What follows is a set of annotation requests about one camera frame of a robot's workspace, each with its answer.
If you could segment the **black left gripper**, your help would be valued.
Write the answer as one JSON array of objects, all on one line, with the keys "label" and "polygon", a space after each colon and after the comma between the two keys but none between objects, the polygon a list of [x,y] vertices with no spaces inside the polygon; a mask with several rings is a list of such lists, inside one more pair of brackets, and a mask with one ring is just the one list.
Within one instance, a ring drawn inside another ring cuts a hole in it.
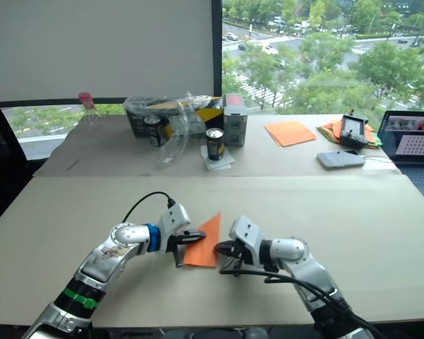
[{"label": "black left gripper", "polygon": [[183,232],[174,233],[171,236],[171,252],[173,253],[175,265],[177,268],[183,266],[182,259],[179,254],[178,246],[185,244],[193,244],[204,239],[206,235],[200,230],[185,230]]}]

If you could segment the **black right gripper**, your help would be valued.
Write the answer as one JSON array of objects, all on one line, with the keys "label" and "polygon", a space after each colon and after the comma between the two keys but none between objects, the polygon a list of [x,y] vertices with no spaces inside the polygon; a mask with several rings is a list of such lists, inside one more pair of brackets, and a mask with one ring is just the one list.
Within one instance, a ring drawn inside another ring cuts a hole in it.
[{"label": "black right gripper", "polygon": [[233,241],[219,242],[215,245],[215,250],[224,256],[234,256],[235,262],[232,264],[234,276],[250,274],[254,265],[253,255],[245,246],[245,243],[236,239]]}]

